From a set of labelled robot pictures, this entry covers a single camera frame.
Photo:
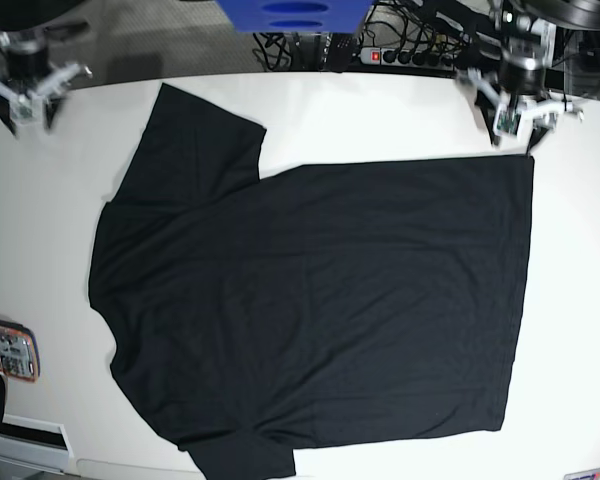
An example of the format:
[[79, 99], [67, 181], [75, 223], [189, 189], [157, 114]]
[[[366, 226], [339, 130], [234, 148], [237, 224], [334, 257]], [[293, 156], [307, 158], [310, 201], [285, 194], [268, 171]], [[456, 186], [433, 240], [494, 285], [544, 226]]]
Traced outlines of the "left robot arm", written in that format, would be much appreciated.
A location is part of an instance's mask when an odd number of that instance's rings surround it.
[[483, 73], [467, 67], [457, 81], [476, 90], [475, 106], [493, 147], [527, 132], [531, 151], [561, 116], [583, 117], [581, 106], [550, 93], [545, 79], [557, 30], [600, 31], [600, 1], [492, 1], [490, 18], [499, 35], [498, 69]]

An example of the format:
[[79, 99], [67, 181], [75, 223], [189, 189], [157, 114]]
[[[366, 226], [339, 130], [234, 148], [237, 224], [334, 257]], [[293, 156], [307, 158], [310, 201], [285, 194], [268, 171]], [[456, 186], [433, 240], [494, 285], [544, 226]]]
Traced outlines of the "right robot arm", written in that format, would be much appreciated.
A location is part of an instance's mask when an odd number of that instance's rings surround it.
[[0, 75], [0, 120], [13, 134], [27, 124], [52, 129], [71, 81], [90, 77], [78, 61], [57, 66], [50, 60], [53, 43], [75, 40], [90, 30], [83, 18], [58, 19], [81, 1], [0, 1], [0, 54], [6, 71]]

